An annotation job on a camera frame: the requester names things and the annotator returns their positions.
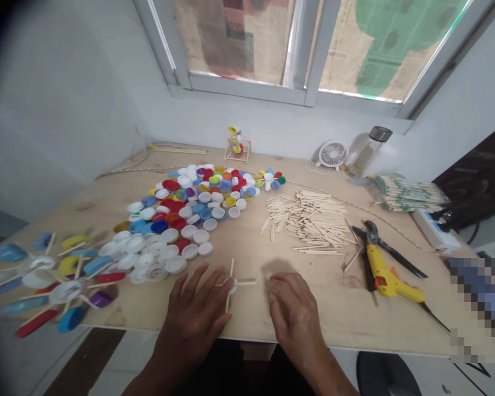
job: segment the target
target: wall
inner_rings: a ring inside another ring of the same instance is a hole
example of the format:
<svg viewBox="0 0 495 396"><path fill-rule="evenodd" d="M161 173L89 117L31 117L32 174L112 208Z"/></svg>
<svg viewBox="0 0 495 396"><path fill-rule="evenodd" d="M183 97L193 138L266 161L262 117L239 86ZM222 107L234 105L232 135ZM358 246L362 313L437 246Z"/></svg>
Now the wall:
<svg viewBox="0 0 495 396"><path fill-rule="evenodd" d="M481 41L408 134L391 139L412 157L406 175L434 178L495 129L486 93L495 92L495 26ZM373 125L403 134L412 124L201 92L173 99L131 0L42 1L6 43L0 210L28 221L138 151L134 125L148 141L223 147L238 123L255 152L310 158L328 139L350 145Z"/></svg>
<svg viewBox="0 0 495 396"><path fill-rule="evenodd" d="M433 180L495 131L495 19L405 135L403 174Z"/></svg>

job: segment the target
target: green mural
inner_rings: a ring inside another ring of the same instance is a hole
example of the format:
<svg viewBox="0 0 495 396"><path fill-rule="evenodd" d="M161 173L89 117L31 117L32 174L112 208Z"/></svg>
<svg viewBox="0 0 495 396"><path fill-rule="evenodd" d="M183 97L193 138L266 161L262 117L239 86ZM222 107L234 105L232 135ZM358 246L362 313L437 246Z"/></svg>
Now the green mural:
<svg viewBox="0 0 495 396"><path fill-rule="evenodd" d="M357 92L381 96L407 51L429 48L456 23L466 0L357 0L361 31L374 37L359 76Z"/></svg>

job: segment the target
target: window pane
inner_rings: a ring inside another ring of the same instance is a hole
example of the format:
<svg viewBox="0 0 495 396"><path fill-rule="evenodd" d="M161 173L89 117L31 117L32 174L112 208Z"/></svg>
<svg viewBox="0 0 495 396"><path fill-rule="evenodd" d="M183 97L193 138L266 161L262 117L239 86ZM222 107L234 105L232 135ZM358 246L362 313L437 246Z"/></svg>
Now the window pane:
<svg viewBox="0 0 495 396"><path fill-rule="evenodd" d="M342 0L320 89L403 101L466 0Z"/></svg>
<svg viewBox="0 0 495 396"><path fill-rule="evenodd" d="M172 0L192 72L280 85L294 0Z"/></svg>

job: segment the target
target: white desk fan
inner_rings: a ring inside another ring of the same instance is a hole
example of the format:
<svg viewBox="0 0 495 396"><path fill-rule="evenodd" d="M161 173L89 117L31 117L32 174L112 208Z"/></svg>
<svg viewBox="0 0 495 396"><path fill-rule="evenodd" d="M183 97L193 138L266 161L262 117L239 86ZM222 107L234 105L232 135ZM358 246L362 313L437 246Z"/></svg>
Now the white desk fan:
<svg viewBox="0 0 495 396"><path fill-rule="evenodd" d="M348 155L347 147L337 140L328 140L319 148L319 159L315 166L324 165L339 171L339 165Z"/></svg>

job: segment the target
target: window frame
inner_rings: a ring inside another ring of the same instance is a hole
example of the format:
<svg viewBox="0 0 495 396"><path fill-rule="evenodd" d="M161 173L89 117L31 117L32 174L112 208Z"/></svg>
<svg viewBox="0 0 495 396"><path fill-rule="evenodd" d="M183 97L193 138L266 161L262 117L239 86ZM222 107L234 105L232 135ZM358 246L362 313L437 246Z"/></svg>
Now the window frame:
<svg viewBox="0 0 495 396"><path fill-rule="evenodd" d="M134 0L163 78L173 97L179 97L178 89L181 87L190 91L233 95L305 107L330 107L400 119L409 119L418 109L435 82L447 71L449 63L465 45L470 34L482 23L495 4L495 0L470 0L458 22L445 35L413 84L405 100L394 103L319 90L341 0L324 0L317 37L313 43L308 83L304 89L319 2L320 0L296 0L291 43L288 48L292 56L287 57L289 67L284 76L284 83L289 86L277 86L191 73L171 0Z"/></svg>

